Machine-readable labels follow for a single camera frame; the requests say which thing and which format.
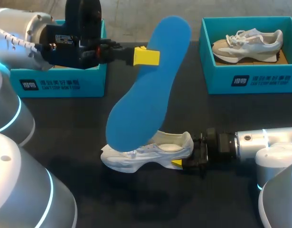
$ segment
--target sneaker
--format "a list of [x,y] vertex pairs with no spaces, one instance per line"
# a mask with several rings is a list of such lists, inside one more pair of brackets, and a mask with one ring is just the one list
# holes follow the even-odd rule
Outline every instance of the sneaker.
[[262,62],[276,62],[282,44],[281,30],[262,33],[254,28],[249,31],[238,31],[235,36],[226,35],[226,39],[213,44],[212,52],[228,63],[237,63],[246,57]]
[[102,148],[101,160],[109,168],[126,173],[136,172],[148,162],[156,162],[168,169],[180,169],[171,163],[189,157],[193,141],[188,132],[169,134],[157,131],[149,143],[130,152],[118,152],[109,145]]

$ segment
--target teal shoe box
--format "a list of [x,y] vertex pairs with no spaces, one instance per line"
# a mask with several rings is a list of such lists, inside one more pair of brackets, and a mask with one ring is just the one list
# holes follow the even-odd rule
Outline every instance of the teal shoe box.
[[[106,38],[104,20],[102,38]],[[13,69],[10,81],[19,97],[102,97],[107,65],[86,70],[55,67],[48,71]]]
[[[211,44],[239,30],[283,32],[284,65],[217,66]],[[203,18],[199,53],[209,94],[292,93],[292,18]]]

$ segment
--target beige sneaker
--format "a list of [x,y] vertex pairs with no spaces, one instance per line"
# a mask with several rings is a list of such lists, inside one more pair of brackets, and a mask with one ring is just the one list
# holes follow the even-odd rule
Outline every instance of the beige sneaker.
[[228,63],[237,63],[246,57],[262,62],[276,62],[282,44],[281,30],[262,33],[254,28],[249,31],[238,31],[235,36],[226,35],[226,39],[213,44],[212,52]]

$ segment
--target table surface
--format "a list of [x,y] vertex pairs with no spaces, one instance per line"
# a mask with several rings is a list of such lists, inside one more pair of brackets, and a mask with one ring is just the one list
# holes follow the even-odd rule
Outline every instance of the table surface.
[[[26,150],[74,194],[77,228],[262,227],[254,167],[223,164],[202,180],[197,173],[154,163],[134,174],[101,163],[108,114],[137,73],[138,68],[123,62],[111,63],[103,98],[24,99],[37,125]],[[241,131],[289,126],[292,94],[208,95],[198,44],[191,43],[161,130],[194,134],[209,127]]]

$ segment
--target shoe insole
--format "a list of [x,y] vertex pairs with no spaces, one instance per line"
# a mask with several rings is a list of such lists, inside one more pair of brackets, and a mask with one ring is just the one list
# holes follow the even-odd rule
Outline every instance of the shoe insole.
[[189,24],[180,17],[167,17],[157,25],[147,49],[160,51],[160,64],[141,66],[131,89],[110,112],[106,139],[113,149],[119,152],[135,150],[159,130],[190,36]]

